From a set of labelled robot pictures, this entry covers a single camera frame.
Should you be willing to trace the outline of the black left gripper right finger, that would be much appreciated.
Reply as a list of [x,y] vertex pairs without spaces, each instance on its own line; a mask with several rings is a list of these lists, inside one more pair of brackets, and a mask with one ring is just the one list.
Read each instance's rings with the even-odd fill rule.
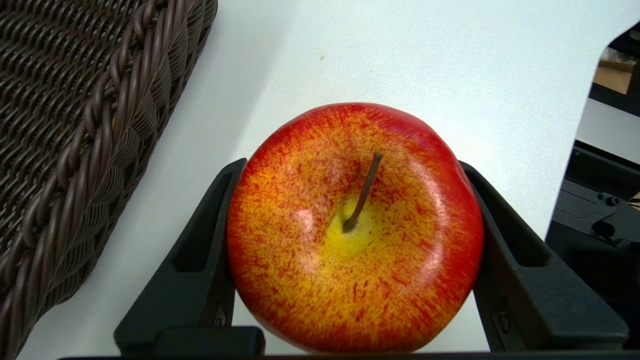
[[520,217],[461,163],[477,196],[484,245],[473,293],[492,353],[619,351],[626,322]]

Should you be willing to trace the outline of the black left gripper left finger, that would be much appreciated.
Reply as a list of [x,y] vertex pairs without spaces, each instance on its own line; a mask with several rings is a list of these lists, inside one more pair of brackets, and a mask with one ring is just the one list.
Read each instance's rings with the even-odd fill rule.
[[242,353],[233,330],[235,287],[227,259],[227,212],[247,164],[227,164],[114,331],[121,353]]

